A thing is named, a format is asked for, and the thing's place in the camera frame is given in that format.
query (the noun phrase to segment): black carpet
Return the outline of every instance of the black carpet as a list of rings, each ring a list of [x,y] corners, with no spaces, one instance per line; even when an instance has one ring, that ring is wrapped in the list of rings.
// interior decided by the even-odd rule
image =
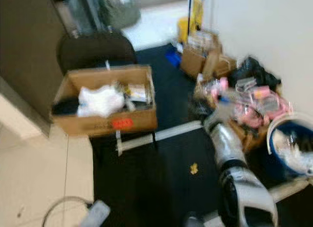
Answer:
[[[193,93],[195,81],[172,66],[165,57],[171,45],[136,52],[139,64],[152,68],[156,91],[157,131],[188,121],[187,97]]]
[[[188,95],[194,81],[165,58],[170,45],[137,52],[140,64],[153,70],[158,129],[188,121]],[[143,134],[124,134],[122,140]],[[207,214],[218,208],[218,174],[211,140],[202,129],[126,151],[118,157],[115,136],[90,138],[93,150],[94,198],[111,208],[104,227],[179,227],[189,211]],[[258,151],[249,161],[261,164]],[[196,163],[198,173],[190,166]],[[261,165],[253,171],[267,186]],[[312,189],[308,188],[278,204],[283,227],[312,226],[309,212]]]

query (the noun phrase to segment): cardboard box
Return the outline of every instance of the cardboard box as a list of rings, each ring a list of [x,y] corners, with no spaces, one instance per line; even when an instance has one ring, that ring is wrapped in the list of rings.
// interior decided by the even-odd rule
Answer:
[[[221,55],[216,49],[210,52],[205,60],[202,71],[203,79],[227,77],[236,68],[236,64],[235,59]]]
[[[103,85],[110,85],[115,81],[123,85],[144,84],[151,91],[153,101],[151,108],[134,112],[114,113],[108,118],[100,116],[51,115],[53,122],[58,124],[69,136],[96,136],[114,133],[117,130],[138,132],[157,128],[154,85],[149,66],[126,66],[111,68],[111,70],[95,68],[70,71],[63,78],[54,103],[70,96],[78,96],[83,86],[95,90]]]
[[[229,120],[228,124],[234,130],[234,132],[239,137],[242,145],[243,152],[248,153],[254,148],[260,146],[264,141],[266,141],[266,136],[268,132],[268,125],[261,126],[258,129],[257,136],[254,136],[252,133],[247,133],[240,125],[234,120]]]
[[[199,50],[188,45],[185,46],[181,57],[180,68],[186,74],[196,79],[198,74],[202,72],[204,62],[205,57]]]

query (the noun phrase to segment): white tissue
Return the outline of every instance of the white tissue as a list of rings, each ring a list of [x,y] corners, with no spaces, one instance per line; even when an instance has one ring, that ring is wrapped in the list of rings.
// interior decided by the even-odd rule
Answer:
[[[99,115],[108,117],[124,107],[125,99],[114,87],[104,85],[97,90],[82,87],[78,96],[78,117]]]

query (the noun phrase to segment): white strip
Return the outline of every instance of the white strip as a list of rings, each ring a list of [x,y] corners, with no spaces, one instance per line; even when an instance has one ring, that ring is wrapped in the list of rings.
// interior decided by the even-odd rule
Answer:
[[[156,133],[156,141],[163,140],[169,137],[177,136],[183,133],[187,133],[196,129],[202,128],[200,121],[192,121],[173,128],[165,129]],[[152,134],[142,136],[136,139],[128,140],[122,143],[117,143],[118,151],[130,150],[138,146],[150,144],[153,142]]]
[[[152,142],[153,142],[153,136],[152,134],[149,134],[149,135],[142,136],[133,140],[122,142],[121,146],[122,146],[122,150],[125,151],[125,150],[130,150],[138,146],[150,144]]]
[[[283,199],[303,190],[309,184],[310,183],[307,180],[294,180],[270,189],[269,193],[273,197],[275,203],[278,203]]]
[[[169,137],[177,136],[183,133],[191,132],[193,130],[202,128],[200,121],[192,121],[173,128],[165,129],[156,133],[156,141],[164,140]]]
[[[118,151],[118,156],[121,156],[123,153],[123,145],[122,145],[122,140],[121,140],[121,131],[116,131],[115,132],[115,136],[116,136],[116,147],[117,147],[117,151]]]
[[[217,211],[214,211],[204,217],[204,226],[205,227],[225,227]]]
[[[106,68],[107,68],[107,70],[111,70],[111,69],[110,69],[110,64],[109,64],[109,61],[108,61],[108,60],[106,60]]]

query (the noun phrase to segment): red label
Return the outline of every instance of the red label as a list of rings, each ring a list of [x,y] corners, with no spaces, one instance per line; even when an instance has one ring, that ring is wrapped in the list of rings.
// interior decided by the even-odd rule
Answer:
[[[133,120],[131,118],[120,118],[120,119],[114,119],[112,121],[112,125],[114,129],[121,130],[125,128],[130,128],[133,126]]]

